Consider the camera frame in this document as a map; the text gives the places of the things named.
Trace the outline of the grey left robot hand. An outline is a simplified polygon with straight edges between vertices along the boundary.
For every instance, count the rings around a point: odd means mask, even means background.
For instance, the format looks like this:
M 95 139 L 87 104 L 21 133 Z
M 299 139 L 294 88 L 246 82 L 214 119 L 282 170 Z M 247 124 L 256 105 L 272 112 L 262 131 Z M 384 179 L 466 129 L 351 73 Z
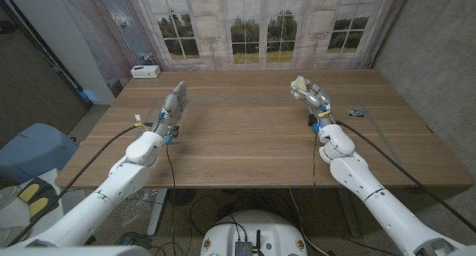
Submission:
M 186 82 L 182 80 L 174 90 L 165 97 L 161 111 L 158 114 L 158 119 L 152 124 L 149 130 L 164 137 L 169 129 L 174 127 L 181 120 L 182 113 L 189 101 L 190 99 L 187 97 L 187 85 Z

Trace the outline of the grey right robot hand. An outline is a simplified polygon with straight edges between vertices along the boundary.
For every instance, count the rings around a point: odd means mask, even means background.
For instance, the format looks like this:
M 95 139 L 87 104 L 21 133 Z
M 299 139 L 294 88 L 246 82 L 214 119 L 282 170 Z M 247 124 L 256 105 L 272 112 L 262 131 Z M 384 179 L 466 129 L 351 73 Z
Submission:
M 319 132 L 323 127 L 333 124 L 330 97 L 320 86 L 299 74 L 291 82 L 290 87 L 290 93 L 307 104 L 308 125 L 314 132 Z

